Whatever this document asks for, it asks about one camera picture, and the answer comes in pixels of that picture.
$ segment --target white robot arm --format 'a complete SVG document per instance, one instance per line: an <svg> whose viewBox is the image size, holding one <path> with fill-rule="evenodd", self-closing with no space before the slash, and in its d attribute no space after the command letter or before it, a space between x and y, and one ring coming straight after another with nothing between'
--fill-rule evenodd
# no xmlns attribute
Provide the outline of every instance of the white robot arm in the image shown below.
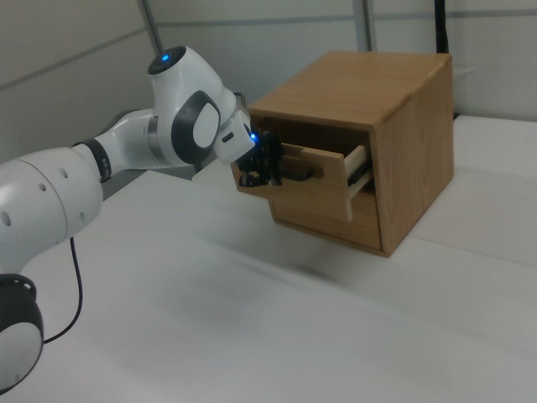
<svg viewBox="0 0 537 403"><path fill-rule="evenodd" d="M18 274L97 216L100 182L121 170L197 165L212 150L228 164L254 146L248 112L194 50L167 50L148 73L153 109L122 113L72 149L0 165L0 395L31 371L43 346L34 285Z"/></svg>

